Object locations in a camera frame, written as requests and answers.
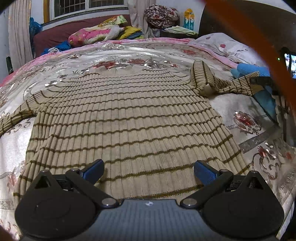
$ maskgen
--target window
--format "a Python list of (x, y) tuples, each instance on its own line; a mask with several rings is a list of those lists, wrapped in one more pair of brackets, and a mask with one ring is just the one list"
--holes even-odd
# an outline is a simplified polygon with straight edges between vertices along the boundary
[(123, 7), (127, 0), (51, 0), (51, 20), (96, 9)]

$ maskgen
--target curtain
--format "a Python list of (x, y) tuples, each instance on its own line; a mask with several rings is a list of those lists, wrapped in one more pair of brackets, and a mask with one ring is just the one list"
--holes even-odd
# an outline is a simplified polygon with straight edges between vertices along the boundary
[(141, 28), (145, 38), (154, 37), (152, 29), (144, 18), (144, 11), (155, 3), (156, 0), (128, 0), (131, 24), (135, 28)]
[(16, 0), (9, 7), (8, 40), (14, 71), (33, 59), (29, 34), (30, 12), (31, 0)]

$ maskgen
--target striped sweater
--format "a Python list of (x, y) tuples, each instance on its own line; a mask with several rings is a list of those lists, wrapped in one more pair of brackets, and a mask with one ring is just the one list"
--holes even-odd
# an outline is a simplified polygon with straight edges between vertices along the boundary
[(249, 76), (220, 80), (202, 61), (194, 62), (191, 76), (171, 69), (102, 68), (34, 93), (1, 119), (0, 136), (36, 116), (16, 203), (41, 170), (63, 174), (98, 158), (105, 173), (96, 185), (115, 198), (180, 201), (200, 187), (192, 170), (196, 160), (235, 174), (248, 171), (221, 116), (200, 93), (209, 84), (219, 93), (252, 95)]

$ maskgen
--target red headboard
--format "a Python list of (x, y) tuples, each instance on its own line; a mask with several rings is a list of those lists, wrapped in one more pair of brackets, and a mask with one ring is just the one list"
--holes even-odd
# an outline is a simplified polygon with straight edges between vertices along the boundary
[[(93, 27), (113, 16), (117, 15), (73, 21), (41, 31), (39, 34), (34, 36), (34, 47), (36, 57), (39, 57), (44, 51), (44, 49), (55, 47), (58, 44), (67, 41), (70, 35), (77, 32), (79, 29)], [(127, 20), (125, 26), (131, 25), (130, 15), (124, 14), (123, 16)]]

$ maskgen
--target bed sheet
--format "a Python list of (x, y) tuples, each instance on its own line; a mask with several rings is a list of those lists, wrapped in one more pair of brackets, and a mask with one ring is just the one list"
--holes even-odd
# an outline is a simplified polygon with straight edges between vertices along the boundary
[[(207, 49), (190, 46), (189, 42), (190, 39), (167, 38), (107, 41), (41, 56), (20, 68), (5, 86), (0, 87), (0, 119), (13, 112), (36, 91), (101, 66), (172, 68), (189, 75), (193, 61), (200, 59), (216, 77), (233, 79), (231, 63), (211, 54)], [(237, 94), (211, 95), (209, 102), (222, 116), (225, 126), (244, 154), (248, 166), (241, 173), (248, 169), (259, 171), (280, 201), (285, 217), (289, 213), (291, 215), (296, 194), (295, 150), (282, 141), (281, 130), (252, 97)], [(12, 193), (25, 165), (25, 153), (33, 123), (34, 118), (24, 120), (0, 138), (0, 225), (11, 232), (15, 239), (19, 238), (20, 232), (14, 220)], [(288, 223), (287, 219), (278, 238)]]

